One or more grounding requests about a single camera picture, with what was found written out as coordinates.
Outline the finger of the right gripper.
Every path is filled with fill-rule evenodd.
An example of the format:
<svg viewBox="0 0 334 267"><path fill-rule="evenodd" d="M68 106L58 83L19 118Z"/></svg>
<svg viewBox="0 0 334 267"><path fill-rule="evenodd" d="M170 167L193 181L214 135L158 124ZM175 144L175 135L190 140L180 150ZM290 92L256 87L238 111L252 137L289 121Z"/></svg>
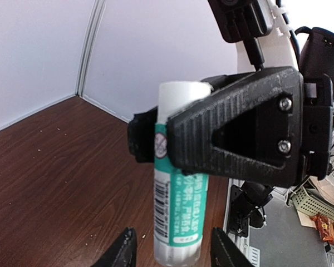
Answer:
<svg viewBox="0 0 334 267"><path fill-rule="evenodd" d="M202 83L208 83L212 92L236 81L237 75L219 75L202 79ZM134 114L127 126L127 143L129 153L135 156L138 163L154 162L155 124L158 118L158 106L143 113Z"/></svg>

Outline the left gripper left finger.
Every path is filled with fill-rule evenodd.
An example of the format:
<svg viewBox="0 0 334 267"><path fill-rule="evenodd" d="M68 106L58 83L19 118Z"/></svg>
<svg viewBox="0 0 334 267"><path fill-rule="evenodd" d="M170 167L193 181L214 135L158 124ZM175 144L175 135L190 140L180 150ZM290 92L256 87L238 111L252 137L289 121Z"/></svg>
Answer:
<svg viewBox="0 0 334 267"><path fill-rule="evenodd" d="M136 258L136 230L126 227L91 267L135 267Z"/></svg>

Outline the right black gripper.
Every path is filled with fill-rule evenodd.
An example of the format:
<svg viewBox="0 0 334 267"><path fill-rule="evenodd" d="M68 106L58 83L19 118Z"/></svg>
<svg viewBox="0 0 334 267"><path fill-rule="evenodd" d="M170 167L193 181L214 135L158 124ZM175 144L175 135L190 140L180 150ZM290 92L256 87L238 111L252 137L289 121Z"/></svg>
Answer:
<svg viewBox="0 0 334 267"><path fill-rule="evenodd" d="M327 176L333 129L328 75L304 80L304 100L303 77L293 67L205 82L211 94L168 119L167 152L173 166L189 174L291 187L301 182L306 157L307 175Z"/></svg>

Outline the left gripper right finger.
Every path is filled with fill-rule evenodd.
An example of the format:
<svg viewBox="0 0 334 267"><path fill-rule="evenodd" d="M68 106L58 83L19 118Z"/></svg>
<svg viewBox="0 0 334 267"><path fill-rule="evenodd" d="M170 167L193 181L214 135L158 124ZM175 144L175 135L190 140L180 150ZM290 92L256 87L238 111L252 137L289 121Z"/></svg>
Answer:
<svg viewBox="0 0 334 267"><path fill-rule="evenodd" d="M252 267L251 262L237 248L221 228L213 228L210 243L211 267Z"/></svg>

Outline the white green glue stick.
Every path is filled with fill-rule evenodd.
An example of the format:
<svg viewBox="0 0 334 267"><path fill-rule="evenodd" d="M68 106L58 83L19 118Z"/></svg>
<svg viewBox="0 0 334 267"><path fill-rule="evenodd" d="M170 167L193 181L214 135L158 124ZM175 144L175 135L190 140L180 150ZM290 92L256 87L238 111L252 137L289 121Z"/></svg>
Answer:
<svg viewBox="0 0 334 267"><path fill-rule="evenodd" d="M205 98L203 82L174 81L159 87L154 139L154 258L162 266L193 266L200 258L209 176L184 175L168 156L168 117Z"/></svg>

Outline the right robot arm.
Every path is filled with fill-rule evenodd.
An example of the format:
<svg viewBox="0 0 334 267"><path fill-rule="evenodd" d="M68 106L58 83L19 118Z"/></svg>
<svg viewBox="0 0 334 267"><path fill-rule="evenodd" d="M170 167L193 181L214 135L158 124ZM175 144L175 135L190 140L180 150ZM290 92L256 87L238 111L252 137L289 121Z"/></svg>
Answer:
<svg viewBox="0 0 334 267"><path fill-rule="evenodd" d="M162 158L184 174L199 172L243 180L231 202L231 228L254 227L257 209L275 186L291 187L306 176L324 179L334 128L334 33L300 28L307 41L299 70L209 77L212 94L168 116L155 141L161 106L136 114L127 128L129 150L139 163Z"/></svg>

